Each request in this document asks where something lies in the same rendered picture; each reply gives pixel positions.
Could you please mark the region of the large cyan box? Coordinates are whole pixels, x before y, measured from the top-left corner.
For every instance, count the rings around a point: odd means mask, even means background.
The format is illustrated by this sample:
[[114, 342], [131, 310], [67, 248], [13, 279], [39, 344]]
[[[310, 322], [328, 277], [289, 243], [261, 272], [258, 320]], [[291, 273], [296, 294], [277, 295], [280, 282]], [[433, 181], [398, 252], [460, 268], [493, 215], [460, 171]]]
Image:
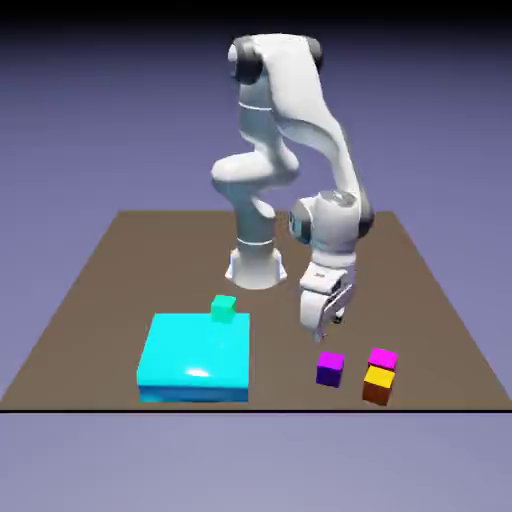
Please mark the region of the large cyan box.
[[147, 403], [246, 402], [250, 315], [219, 322], [207, 313], [158, 313], [136, 371]]

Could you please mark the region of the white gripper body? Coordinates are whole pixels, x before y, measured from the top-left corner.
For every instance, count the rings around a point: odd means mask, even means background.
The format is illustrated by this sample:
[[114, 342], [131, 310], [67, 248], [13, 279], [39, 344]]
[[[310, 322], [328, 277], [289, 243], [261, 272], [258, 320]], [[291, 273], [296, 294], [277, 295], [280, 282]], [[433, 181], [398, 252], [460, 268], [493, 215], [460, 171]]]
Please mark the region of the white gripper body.
[[346, 309], [353, 295], [353, 285], [343, 285], [330, 295], [303, 290], [300, 300], [300, 322], [313, 334], [332, 323], [333, 314], [340, 308]]

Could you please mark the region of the small green cube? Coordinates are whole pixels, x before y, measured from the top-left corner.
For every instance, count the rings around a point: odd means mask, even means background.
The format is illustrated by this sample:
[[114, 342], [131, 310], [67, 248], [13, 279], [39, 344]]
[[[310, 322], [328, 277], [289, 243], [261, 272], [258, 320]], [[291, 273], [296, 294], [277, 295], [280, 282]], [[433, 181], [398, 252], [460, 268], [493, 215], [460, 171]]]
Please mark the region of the small green cube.
[[234, 296], [216, 295], [210, 308], [212, 320], [229, 323], [236, 314], [236, 301]]

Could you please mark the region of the small orange cube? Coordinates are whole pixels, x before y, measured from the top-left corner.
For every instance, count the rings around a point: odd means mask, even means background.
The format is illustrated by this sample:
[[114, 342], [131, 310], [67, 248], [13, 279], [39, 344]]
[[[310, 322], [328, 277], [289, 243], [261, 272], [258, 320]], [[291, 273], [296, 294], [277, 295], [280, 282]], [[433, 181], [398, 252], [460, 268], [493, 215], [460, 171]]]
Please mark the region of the small orange cube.
[[386, 406], [391, 396], [394, 379], [394, 371], [370, 365], [363, 381], [363, 400]]

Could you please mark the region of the small magenta cube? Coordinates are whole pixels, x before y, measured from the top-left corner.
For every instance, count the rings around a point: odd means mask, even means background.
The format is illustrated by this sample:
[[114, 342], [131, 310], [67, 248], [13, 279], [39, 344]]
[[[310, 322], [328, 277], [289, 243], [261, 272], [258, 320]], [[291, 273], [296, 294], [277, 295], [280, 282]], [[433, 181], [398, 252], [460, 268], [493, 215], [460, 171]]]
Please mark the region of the small magenta cube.
[[378, 367], [388, 371], [395, 371], [398, 361], [398, 354], [396, 352], [373, 347], [368, 357], [368, 366]]

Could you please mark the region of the small purple cube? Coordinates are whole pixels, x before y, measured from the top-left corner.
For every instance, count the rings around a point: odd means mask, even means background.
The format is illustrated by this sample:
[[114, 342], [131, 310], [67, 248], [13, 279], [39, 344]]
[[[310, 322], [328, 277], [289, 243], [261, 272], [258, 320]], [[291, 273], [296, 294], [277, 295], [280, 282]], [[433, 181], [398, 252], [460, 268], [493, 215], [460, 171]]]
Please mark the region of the small purple cube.
[[323, 351], [317, 360], [316, 383], [338, 388], [344, 369], [344, 355]]

